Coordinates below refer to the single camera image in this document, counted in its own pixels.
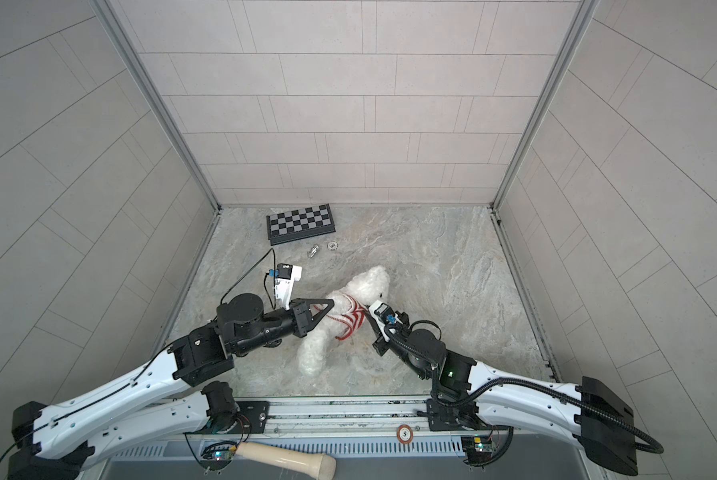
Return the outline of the red white striped knit sweater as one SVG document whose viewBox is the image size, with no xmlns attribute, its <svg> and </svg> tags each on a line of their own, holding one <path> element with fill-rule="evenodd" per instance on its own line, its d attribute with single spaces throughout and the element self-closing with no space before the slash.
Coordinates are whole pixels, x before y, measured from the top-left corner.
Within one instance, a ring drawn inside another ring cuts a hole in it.
<svg viewBox="0 0 717 480">
<path fill-rule="evenodd" d="M 330 292 L 328 299 L 334 300 L 334 308 L 314 328 L 314 333 L 328 340 L 344 341 L 362 327 L 367 320 L 368 312 L 356 298 L 342 291 Z"/>
</svg>

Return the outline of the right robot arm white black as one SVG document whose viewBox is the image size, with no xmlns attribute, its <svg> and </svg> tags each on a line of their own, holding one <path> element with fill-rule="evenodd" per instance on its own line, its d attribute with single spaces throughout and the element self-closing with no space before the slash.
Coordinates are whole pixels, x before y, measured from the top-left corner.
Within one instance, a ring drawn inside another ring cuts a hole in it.
<svg viewBox="0 0 717 480">
<path fill-rule="evenodd" d="M 400 321 L 373 330 L 378 354 L 393 352 L 432 383 L 426 416 L 433 429 L 530 430 L 569 442 L 594 464 L 628 476 L 638 475 L 640 452 L 665 451 L 636 428 L 633 408 L 598 379 L 540 382 L 448 350 L 429 330 Z"/>
</svg>

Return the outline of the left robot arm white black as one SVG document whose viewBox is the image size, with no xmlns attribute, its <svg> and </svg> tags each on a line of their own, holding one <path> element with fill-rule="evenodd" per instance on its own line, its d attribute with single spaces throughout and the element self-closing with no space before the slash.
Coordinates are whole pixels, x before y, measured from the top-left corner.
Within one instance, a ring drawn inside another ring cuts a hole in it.
<svg viewBox="0 0 717 480">
<path fill-rule="evenodd" d="M 174 433 L 220 433 L 250 424 L 218 381 L 234 360 L 286 336 L 306 337 L 332 299 L 295 299 L 264 311 L 256 294 L 218 306 L 216 318 L 174 340 L 143 366 L 71 400 L 14 410 L 10 479 L 74 479 L 132 446 Z"/>
</svg>

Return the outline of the white teddy bear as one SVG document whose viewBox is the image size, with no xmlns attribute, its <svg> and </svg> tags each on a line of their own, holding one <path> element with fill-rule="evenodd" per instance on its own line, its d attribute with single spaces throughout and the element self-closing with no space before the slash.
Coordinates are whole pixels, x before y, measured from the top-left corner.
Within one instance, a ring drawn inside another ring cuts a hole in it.
<svg viewBox="0 0 717 480">
<path fill-rule="evenodd" d="M 326 296 L 334 306 L 298 348 L 298 371 L 302 375 L 314 377 L 322 373 L 328 352 L 368 321 L 369 307 L 388 296 L 390 282 L 386 268 L 375 266 Z"/>
</svg>

